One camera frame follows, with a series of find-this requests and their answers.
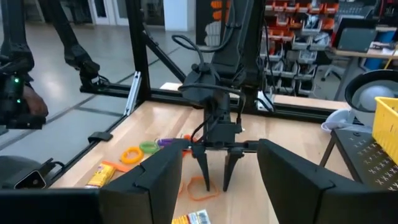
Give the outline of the yellow green crayon box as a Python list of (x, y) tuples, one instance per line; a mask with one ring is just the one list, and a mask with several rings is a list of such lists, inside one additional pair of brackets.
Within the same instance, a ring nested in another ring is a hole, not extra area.
[(211, 224), (206, 210), (181, 215), (172, 220), (171, 224)]
[(103, 187), (111, 180), (115, 172), (116, 168), (114, 166), (101, 163), (85, 185), (85, 188), (98, 189)]

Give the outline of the black plastic clip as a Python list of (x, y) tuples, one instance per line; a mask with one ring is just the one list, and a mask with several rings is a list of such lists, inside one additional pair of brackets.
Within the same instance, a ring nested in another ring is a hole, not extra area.
[(96, 142), (96, 141), (105, 141), (108, 142), (113, 138), (113, 135), (111, 133), (108, 132), (94, 132), (93, 134), (91, 134), (88, 137), (88, 142), (92, 143), (92, 142)]

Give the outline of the wooden workbench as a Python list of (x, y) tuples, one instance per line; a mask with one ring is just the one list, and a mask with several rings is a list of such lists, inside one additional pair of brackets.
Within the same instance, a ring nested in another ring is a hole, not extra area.
[(348, 65), (343, 73), (340, 84), (336, 91), (334, 101), (343, 101), (345, 99), (345, 88), (348, 83), (355, 77), (357, 77), (361, 72), (359, 71), (359, 60), (360, 58), (379, 58), (379, 59), (391, 59), (398, 60), (398, 54), (394, 51), (391, 53), (384, 53), (382, 50), (369, 49), (366, 53), (363, 52), (352, 52), (338, 50), (336, 48), (331, 48), (331, 51), (337, 56), (349, 57)]

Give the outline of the white desk lamp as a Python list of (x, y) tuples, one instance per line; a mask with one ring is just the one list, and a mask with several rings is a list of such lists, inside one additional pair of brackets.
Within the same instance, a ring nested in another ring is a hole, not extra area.
[(398, 71), (383, 69), (366, 72), (352, 79), (344, 90), (348, 109), (334, 111), (321, 124), (322, 130), (335, 129), (370, 133), (376, 112), (375, 97), (398, 98)]

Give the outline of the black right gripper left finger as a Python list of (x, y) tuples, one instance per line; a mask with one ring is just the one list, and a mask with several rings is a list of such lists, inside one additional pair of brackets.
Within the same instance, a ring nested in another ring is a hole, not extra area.
[(175, 139), (98, 189), (0, 190), (0, 224), (171, 224), (189, 144)]

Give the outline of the black panel with orange shapes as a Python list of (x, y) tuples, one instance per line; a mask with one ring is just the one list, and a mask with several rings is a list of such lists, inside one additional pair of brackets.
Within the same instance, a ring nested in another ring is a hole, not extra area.
[(199, 46), (221, 44), (229, 16), (230, 0), (196, 0), (195, 42)]

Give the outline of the purple coil keychain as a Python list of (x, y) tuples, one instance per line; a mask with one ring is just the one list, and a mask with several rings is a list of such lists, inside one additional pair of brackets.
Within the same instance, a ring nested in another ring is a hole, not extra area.
[(158, 139), (156, 140), (156, 144), (160, 147), (160, 148), (164, 148), (170, 144), (172, 144), (175, 141), (180, 141), (180, 138), (162, 138), (162, 139)]

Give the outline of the blue plastic bin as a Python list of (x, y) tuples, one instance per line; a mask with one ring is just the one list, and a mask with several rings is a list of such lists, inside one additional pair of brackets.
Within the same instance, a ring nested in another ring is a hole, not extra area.
[[(393, 40), (396, 40), (395, 38), (395, 31), (385, 31), (385, 32), (378, 32), (376, 36), (376, 42), (381, 42), (381, 43), (389, 43), (392, 42)], [(364, 66), (368, 70), (377, 70), (380, 68), (381, 63), (383, 59), (379, 58), (369, 58), (369, 59), (363, 59), (364, 61)]]

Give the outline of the metal shelf with parts bins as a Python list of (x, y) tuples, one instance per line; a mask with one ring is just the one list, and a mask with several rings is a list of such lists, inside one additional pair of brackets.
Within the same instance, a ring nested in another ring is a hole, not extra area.
[(266, 0), (261, 58), (265, 92), (313, 95), (320, 57), (330, 46), (339, 0)]

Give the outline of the black aluminium table frame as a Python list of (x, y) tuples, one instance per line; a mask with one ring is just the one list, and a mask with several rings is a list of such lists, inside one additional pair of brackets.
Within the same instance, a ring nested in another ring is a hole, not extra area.
[[(162, 88), (151, 88), (149, 80), (149, 64), (147, 59), (147, 48), (155, 53), (159, 60), (164, 64), (167, 63), (168, 55), (163, 52), (158, 43), (154, 42), (151, 37), (145, 33), (140, 34), (143, 30), (141, 22), (138, 20), (139, 0), (125, 0), (129, 12), (127, 14), (129, 20), (129, 31), (132, 44), (132, 52), (136, 70), (142, 73), (141, 85), (139, 87), (137, 104), (134, 109), (140, 114), (148, 112), (156, 106), (163, 106), (169, 114), (176, 112), (178, 108), (187, 109), (190, 105), (182, 98), (181, 93), (177, 91), (176, 83), (166, 83)], [(313, 98), (300, 98), (293, 96), (276, 95), (275, 107), (276, 112), (267, 112), (265, 109), (259, 109), (255, 104), (254, 91), (248, 90), (249, 101), (243, 108), (244, 114), (270, 116), (281, 119), (299, 120), (309, 123), (321, 123), (332, 112), (338, 109), (348, 109), (347, 103), (342, 101), (328, 101)], [(116, 123), (110, 126), (107, 134), (114, 134), (114, 138), (106, 143), (104, 140), (96, 139), (85, 148), (81, 154), (67, 164), (67, 167), (57, 173), (54, 178), (53, 187), (73, 187), (83, 178), (89, 171), (88, 163), (98, 162), (103, 158), (104, 154), (110, 150), (127, 133), (127, 125), (125, 121), (133, 121), (128, 115), (123, 115)]]

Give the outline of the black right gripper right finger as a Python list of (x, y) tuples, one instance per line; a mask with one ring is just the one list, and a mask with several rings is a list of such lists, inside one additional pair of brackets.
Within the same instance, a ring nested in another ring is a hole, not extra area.
[(280, 224), (398, 224), (398, 192), (376, 190), (259, 140), (261, 176)]

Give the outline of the person's hand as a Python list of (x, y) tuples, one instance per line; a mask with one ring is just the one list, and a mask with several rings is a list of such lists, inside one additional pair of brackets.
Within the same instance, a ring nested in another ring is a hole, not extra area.
[(26, 101), (31, 114), (43, 117), (48, 116), (49, 111), (45, 101), (29, 85), (24, 86), (23, 99)]

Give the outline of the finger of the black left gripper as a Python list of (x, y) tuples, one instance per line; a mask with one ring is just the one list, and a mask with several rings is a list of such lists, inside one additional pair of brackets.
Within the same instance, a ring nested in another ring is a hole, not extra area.
[(192, 156), (198, 161), (200, 169), (203, 174), (203, 178), (206, 184), (206, 190), (210, 191), (210, 177), (208, 172), (208, 161), (206, 155), (206, 149), (204, 147), (193, 147)]
[(242, 149), (228, 149), (224, 160), (223, 191), (228, 190), (231, 176), (237, 161), (244, 156)]

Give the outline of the yellow plastic basket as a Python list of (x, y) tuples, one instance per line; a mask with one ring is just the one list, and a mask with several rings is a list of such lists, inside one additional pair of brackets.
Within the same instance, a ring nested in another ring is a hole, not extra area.
[(372, 136), (398, 165), (398, 98), (375, 97)]

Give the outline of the silver aluminium bracket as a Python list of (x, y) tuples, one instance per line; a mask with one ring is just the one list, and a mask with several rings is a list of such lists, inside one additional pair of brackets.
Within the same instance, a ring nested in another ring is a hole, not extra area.
[(126, 107), (124, 110), (124, 116), (129, 116), (134, 111), (140, 85), (141, 85), (141, 72), (136, 71), (134, 72), (133, 75), (131, 88), (128, 94)]

